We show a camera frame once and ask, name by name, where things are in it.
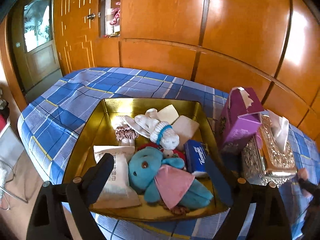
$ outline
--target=wooden cabinet door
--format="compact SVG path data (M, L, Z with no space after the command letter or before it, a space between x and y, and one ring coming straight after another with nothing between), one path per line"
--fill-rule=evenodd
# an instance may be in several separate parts
M198 45L204 0L121 0L121 36Z
M289 0L210 0L203 47L274 76L289 13Z
M54 0L54 34L63 74L94 66L92 40L99 36L98 11L99 0ZM92 13L95 19L87 19Z

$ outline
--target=blue stuffed bunny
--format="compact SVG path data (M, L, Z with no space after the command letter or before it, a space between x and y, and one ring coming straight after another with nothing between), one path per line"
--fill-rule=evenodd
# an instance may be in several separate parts
M187 173L182 171L185 163L181 158L168 158L163 159L163 154L158 149L153 147L146 147L133 155L129 161L129 182L130 186L138 193L144 193L144 200L148 203L155 203L162 197L164 202L165 196L160 195L159 183L157 183L157 176L164 167L169 170L177 172L185 172L186 177L192 177L188 190L183 196L180 196L179 205L185 206L189 209L203 208L209 205L213 198L212 193L198 180ZM161 182L162 188L166 187L166 182Z

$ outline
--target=purple tissue box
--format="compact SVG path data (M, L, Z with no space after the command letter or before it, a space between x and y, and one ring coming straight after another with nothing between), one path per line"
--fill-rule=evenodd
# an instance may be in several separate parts
M253 88L233 88L215 125L219 151L240 154L260 127L262 111Z

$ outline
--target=plush toy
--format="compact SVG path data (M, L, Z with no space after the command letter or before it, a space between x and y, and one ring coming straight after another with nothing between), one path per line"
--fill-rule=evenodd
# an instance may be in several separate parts
M156 203L161 198L171 210L177 204L191 210L209 205L212 193L195 176L181 170L181 158L163 159L158 149L146 147L134 154L129 161L130 186L138 193L144 192L144 200Z
M179 144L179 135L168 122L161 122L154 117L155 109L149 109L146 114L138 114L135 118L118 115L114 125L127 124L138 134L149 138L150 141L161 145L166 150L174 150Z
M153 147L153 148L156 148L158 149L160 152L162 152L162 155L163 155L163 158L166 159L166 158L181 158L183 161L184 161L184 164L185 166L187 165L187 158L186 158L186 155L178 150L166 150L164 149L161 145L157 145L156 143L153 143L153 142L149 142L149 143L146 143L146 144L143 144L142 146L140 146L138 148L138 151L139 150L142 150L146 147Z

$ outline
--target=wooden door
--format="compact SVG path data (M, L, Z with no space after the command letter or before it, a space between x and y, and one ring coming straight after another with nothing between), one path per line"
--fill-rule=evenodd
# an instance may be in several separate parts
M53 0L18 0L10 11L12 50L25 91L60 68L52 23Z
M95 66L92 40L99 37L99 0L54 0L56 46L63 74ZM94 13L93 20L87 16Z

